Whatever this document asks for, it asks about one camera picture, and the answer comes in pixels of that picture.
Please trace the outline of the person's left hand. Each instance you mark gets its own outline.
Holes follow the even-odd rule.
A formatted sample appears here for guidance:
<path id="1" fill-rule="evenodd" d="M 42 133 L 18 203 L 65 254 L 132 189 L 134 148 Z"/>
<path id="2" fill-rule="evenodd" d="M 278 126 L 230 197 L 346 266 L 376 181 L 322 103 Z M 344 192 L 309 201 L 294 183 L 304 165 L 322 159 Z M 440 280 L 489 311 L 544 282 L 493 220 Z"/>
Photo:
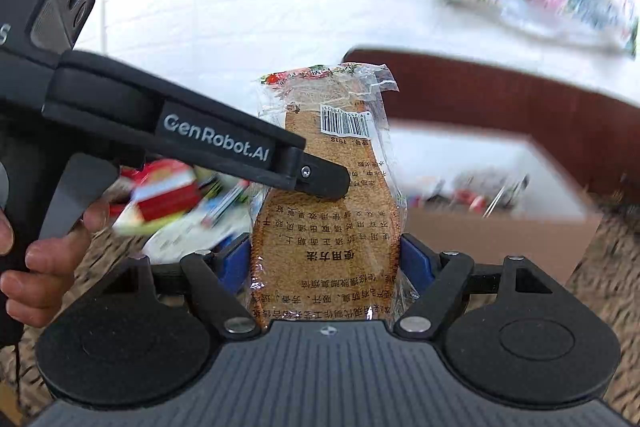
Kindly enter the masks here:
<path id="1" fill-rule="evenodd" d="M 28 271 L 9 270 L 1 275 L 1 291 L 8 298 L 6 313 L 37 329 L 47 326 L 73 286 L 75 270 L 92 236 L 106 227 L 109 215 L 108 202 L 100 198 L 64 237 L 32 243 L 25 255 Z"/>

